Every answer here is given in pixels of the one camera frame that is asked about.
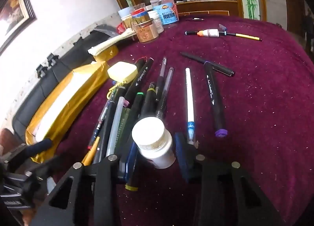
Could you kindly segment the yellow pencil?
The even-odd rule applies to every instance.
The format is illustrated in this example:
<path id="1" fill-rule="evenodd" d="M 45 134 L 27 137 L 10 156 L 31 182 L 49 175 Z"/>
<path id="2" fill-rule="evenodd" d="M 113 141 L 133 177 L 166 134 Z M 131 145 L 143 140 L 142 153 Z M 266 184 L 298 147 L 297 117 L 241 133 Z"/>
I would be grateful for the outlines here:
<path id="1" fill-rule="evenodd" d="M 91 165 L 93 158 L 95 156 L 95 153 L 97 151 L 97 146 L 98 146 L 98 142 L 99 142 L 100 137 L 97 137 L 96 140 L 94 141 L 91 149 L 89 150 L 89 152 L 85 155 L 84 159 L 82 160 L 82 164 L 84 166 L 88 166 Z"/>

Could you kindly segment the black marker purple cap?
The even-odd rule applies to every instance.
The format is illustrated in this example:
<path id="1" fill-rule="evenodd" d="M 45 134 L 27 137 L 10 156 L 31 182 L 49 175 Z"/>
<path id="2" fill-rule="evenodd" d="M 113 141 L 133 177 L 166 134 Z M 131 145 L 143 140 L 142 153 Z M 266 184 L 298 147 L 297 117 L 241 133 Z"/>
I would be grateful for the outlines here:
<path id="1" fill-rule="evenodd" d="M 221 100 L 217 80 L 215 79 L 215 73 L 211 65 L 205 64 L 204 69 L 210 94 L 215 136 L 217 138 L 224 138 L 228 135 L 228 131 L 225 123 L 224 106 Z"/>

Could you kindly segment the patterned blue pencil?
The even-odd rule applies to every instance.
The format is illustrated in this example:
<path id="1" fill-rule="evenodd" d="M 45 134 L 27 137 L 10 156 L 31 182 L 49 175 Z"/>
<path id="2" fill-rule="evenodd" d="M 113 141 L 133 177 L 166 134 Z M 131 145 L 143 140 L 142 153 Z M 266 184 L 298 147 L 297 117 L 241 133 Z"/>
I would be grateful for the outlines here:
<path id="1" fill-rule="evenodd" d="M 94 144 L 96 138 L 97 138 L 98 135 L 99 135 L 99 132 L 100 132 L 100 130 L 101 130 L 101 127 L 102 127 L 103 122 L 104 122 L 105 117 L 106 117 L 106 113 L 107 113 L 107 111 L 108 111 L 109 103 L 110 103 L 110 101 L 113 100 L 113 98 L 114 98 L 114 93 L 111 92 L 111 93 L 110 93 L 110 96 L 109 96 L 108 100 L 106 101 L 106 103 L 105 103 L 105 105 L 104 105 L 104 107 L 103 107 L 103 110 L 102 110 L 102 112 L 101 112 L 101 114 L 100 114 L 100 116 L 99 116 L 99 118 L 98 118 L 96 127 L 94 128 L 93 134 L 92 134 L 91 139 L 90 139 L 90 141 L 89 141 L 89 143 L 88 143 L 88 147 L 87 147 L 87 148 L 88 148 L 89 150 L 91 150 L 91 148 L 92 148 L 92 146 L 93 146 L 93 144 Z"/>

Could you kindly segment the white pen blue grip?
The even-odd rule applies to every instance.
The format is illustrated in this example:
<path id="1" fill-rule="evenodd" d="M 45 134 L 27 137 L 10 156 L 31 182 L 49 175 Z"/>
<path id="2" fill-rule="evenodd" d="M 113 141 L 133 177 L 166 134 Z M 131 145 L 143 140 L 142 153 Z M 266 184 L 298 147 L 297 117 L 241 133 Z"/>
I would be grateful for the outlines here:
<path id="1" fill-rule="evenodd" d="M 187 92 L 187 142 L 190 145 L 196 144 L 195 141 L 195 121 L 194 121 L 194 102 L 190 68 L 185 68 L 186 92 Z"/>

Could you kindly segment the slim black pen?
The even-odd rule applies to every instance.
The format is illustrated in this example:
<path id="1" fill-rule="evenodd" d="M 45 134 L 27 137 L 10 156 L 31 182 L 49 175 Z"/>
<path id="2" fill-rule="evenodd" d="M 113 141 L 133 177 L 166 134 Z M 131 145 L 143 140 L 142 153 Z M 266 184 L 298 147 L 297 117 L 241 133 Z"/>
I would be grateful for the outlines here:
<path id="1" fill-rule="evenodd" d="M 211 65 L 212 68 L 216 71 L 216 72 L 219 72 L 219 73 L 222 73 L 228 77 L 233 77 L 235 75 L 235 72 L 233 70 L 231 70 L 230 68 L 226 67 L 226 66 L 223 66 L 221 64 L 217 64 L 217 63 L 214 63 L 212 61 L 207 61 L 201 57 L 198 57 L 196 55 L 193 55 L 191 53 L 187 53 L 187 52 L 180 52 L 180 54 L 186 58 L 189 58 L 191 60 L 194 60 L 198 63 L 201 63 L 203 65 L 205 64 L 208 64 L 208 65 Z"/>

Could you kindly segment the clear gel pen black grip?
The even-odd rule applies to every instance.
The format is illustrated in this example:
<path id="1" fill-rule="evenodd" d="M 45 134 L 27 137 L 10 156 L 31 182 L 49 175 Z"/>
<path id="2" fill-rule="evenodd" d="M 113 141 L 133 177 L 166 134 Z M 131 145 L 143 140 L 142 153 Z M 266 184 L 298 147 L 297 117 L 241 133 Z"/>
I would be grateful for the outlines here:
<path id="1" fill-rule="evenodd" d="M 164 73 L 167 65 L 167 58 L 164 57 L 161 64 L 160 74 L 156 83 L 156 101 L 159 101 L 164 87 Z"/>

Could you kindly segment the black marker green band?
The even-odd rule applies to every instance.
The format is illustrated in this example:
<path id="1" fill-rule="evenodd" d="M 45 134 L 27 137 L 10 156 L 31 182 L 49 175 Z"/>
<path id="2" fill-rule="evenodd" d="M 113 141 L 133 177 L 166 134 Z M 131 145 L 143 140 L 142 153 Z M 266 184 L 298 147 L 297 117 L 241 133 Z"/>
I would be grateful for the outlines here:
<path id="1" fill-rule="evenodd" d="M 130 136 L 130 132 L 131 132 L 136 120 L 138 119 L 138 116 L 140 114 L 141 107 L 143 104 L 143 100 L 144 100 L 144 93 L 138 92 L 136 94 L 136 97 L 135 97 L 135 100 L 132 104 L 132 107 L 129 110 L 129 114 L 128 114 L 127 120 L 125 122 L 124 129 L 123 129 L 123 131 L 119 137 L 118 148 L 117 148 L 117 153 L 119 156 L 122 155 L 124 147 L 126 145 L 126 142 Z"/>

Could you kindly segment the translucent white pen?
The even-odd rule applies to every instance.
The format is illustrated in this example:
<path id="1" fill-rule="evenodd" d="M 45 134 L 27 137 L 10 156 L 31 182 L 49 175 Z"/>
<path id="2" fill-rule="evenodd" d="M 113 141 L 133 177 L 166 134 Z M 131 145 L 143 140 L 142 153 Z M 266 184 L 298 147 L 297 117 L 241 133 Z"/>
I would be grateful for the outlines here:
<path id="1" fill-rule="evenodd" d="M 108 146 L 106 150 L 106 157 L 113 155 L 115 146 L 116 146 L 116 139 L 117 139 L 117 134 L 118 134 L 118 128 L 120 124 L 120 119 L 121 119 L 121 114 L 122 114 L 122 109 L 123 105 L 125 102 L 125 98 L 123 96 L 119 97 L 117 108 L 115 111 L 113 123 L 112 123 L 112 128 L 109 136 L 109 141 L 108 141 Z"/>

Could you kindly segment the maroon velvet tablecloth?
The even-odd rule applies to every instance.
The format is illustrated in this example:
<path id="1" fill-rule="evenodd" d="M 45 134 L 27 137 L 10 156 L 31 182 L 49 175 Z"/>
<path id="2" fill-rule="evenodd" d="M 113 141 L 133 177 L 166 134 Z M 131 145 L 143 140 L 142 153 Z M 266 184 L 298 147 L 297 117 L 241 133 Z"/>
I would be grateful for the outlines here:
<path id="1" fill-rule="evenodd" d="M 144 90 L 164 58 L 174 69 L 164 113 L 170 133 L 187 131 L 189 68 L 199 151 L 239 162 L 285 225 L 313 225 L 313 62 L 288 32 L 238 17 L 185 17 L 152 42 L 125 44 L 109 65 L 141 57 L 154 60 Z"/>

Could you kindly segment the stack of papers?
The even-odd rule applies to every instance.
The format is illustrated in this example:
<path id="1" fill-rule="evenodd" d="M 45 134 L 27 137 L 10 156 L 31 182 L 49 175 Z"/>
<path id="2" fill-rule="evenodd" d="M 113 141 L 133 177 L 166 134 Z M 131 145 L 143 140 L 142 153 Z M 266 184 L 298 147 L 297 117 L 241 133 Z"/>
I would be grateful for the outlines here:
<path id="1" fill-rule="evenodd" d="M 104 42 L 102 42 L 96 46 L 91 47 L 90 49 L 88 49 L 88 53 L 91 54 L 92 56 L 97 56 L 98 54 L 100 54 L 101 52 L 103 52 L 107 48 L 115 45 L 119 41 L 124 40 L 126 38 L 130 38 L 130 37 L 134 36 L 135 34 L 136 33 L 132 28 L 128 28 L 122 34 L 119 34 L 119 35 L 112 37 L 111 39 L 108 39 L 108 40 L 106 40 L 106 41 L 104 41 Z"/>

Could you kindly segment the black yellow pen on glue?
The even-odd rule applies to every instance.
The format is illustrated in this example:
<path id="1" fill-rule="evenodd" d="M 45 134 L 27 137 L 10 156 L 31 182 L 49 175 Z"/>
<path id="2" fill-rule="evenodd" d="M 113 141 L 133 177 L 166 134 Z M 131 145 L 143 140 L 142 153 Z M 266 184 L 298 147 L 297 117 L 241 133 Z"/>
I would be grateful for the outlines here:
<path id="1" fill-rule="evenodd" d="M 185 31 L 185 35 L 197 35 L 197 32 L 198 31 Z M 229 33 L 229 32 L 219 31 L 219 35 L 220 35 L 219 37 L 231 36 L 231 37 L 239 37 L 239 38 L 244 38 L 244 39 L 262 41 L 260 37 L 254 37 L 251 35 L 240 34 L 240 33 Z"/>

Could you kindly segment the framed horse painting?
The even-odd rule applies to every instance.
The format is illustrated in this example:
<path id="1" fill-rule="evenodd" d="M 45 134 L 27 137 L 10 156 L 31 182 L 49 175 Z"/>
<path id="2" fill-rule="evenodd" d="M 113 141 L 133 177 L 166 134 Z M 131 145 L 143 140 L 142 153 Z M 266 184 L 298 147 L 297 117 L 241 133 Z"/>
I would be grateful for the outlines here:
<path id="1" fill-rule="evenodd" d="M 1 7 L 1 54 L 34 20 L 30 0 L 7 0 Z"/>

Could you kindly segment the small blue clear cap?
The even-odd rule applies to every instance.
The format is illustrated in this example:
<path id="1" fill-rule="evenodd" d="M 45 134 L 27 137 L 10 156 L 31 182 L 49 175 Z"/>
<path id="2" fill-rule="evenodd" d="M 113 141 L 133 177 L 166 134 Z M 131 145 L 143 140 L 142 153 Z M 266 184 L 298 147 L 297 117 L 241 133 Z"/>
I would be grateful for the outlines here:
<path id="1" fill-rule="evenodd" d="M 227 28 L 226 28 L 224 25 L 219 24 L 219 28 L 220 28 L 222 31 L 227 32 Z"/>

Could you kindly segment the amber plastic jar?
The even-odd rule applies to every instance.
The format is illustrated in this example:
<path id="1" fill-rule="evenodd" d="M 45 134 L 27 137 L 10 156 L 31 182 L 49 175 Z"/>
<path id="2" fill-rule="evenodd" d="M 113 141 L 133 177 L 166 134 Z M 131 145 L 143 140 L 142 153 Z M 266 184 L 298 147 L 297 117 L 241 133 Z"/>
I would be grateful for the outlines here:
<path id="1" fill-rule="evenodd" d="M 133 24 L 133 29 L 141 43 L 151 42 L 159 37 L 158 30 L 152 19 L 139 24 Z"/>

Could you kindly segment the white lid jar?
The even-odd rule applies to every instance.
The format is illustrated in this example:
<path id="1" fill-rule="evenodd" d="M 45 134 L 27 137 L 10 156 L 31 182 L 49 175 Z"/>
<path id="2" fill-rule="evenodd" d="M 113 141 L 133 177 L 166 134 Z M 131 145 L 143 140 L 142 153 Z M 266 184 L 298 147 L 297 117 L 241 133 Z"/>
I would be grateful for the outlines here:
<path id="1" fill-rule="evenodd" d="M 121 18 L 121 21 L 123 23 L 123 26 L 125 29 L 131 28 L 131 21 L 132 21 L 132 16 L 131 13 L 134 11 L 133 6 L 129 6 L 127 8 L 121 9 L 118 11 L 118 14 Z"/>

